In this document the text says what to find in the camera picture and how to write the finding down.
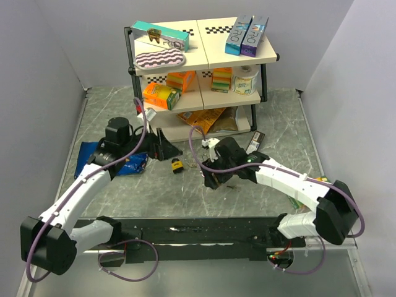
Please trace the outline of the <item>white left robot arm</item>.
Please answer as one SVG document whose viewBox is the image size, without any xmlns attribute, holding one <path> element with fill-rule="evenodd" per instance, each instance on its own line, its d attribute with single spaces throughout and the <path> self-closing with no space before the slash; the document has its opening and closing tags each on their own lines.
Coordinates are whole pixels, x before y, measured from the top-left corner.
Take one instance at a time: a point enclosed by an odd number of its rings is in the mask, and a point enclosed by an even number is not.
<svg viewBox="0 0 396 297">
<path fill-rule="evenodd" d="M 20 226 L 21 258 L 56 275 L 64 274 L 83 252 L 104 244 L 114 249 L 121 244 L 121 222 L 106 216 L 76 228 L 75 224 L 93 198 L 109 184 L 132 154 L 146 153 L 163 161 L 183 154 L 161 129 L 141 127 L 136 135 L 128 119 L 112 118 L 105 135 L 88 158 L 70 188 L 38 218 L 27 217 Z"/>
</svg>

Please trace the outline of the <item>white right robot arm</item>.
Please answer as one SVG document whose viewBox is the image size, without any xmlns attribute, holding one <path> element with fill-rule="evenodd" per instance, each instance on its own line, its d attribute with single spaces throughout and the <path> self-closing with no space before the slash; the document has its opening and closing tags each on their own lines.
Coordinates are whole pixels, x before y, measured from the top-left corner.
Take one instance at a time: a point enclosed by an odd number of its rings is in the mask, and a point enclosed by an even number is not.
<svg viewBox="0 0 396 297">
<path fill-rule="evenodd" d="M 209 158 L 201 164 L 204 184 L 217 189 L 233 176 L 276 189 L 308 208 L 300 214 L 280 215 L 270 231 L 271 242 L 285 246 L 297 237 L 320 236 L 334 245 L 343 244 L 358 219 L 348 186 L 308 178 L 279 164 L 268 155 L 247 153 L 232 137 L 202 141 Z"/>
</svg>

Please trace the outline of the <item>large brass padlock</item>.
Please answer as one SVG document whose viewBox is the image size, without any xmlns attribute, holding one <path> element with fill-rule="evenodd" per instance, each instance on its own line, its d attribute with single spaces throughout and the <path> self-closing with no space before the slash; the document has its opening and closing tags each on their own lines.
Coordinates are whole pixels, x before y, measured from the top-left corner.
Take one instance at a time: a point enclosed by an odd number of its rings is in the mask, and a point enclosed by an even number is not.
<svg viewBox="0 0 396 297">
<path fill-rule="evenodd" d="M 214 177 L 213 179 L 215 181 L 216 188 L 219 188 L 222 185 L 222 183 L 216 177 Z"/>
</svg>

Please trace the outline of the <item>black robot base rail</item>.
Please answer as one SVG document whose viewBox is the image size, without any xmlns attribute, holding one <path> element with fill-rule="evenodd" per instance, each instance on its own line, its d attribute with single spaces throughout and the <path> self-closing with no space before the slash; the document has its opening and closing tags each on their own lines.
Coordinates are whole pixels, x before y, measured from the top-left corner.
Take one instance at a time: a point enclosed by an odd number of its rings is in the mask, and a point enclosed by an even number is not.
<svg viewBox="0 0 396 297">
<path fill-rule="evenodd" d="M 126 250 L 128 264 L 148 260 L 249 259 L 266 261 L 271 249 L 303 248 L 304 238 L 286 239 L 277 217 L 119 218 L 115 243 L 94 249 Z"/>
</svg>

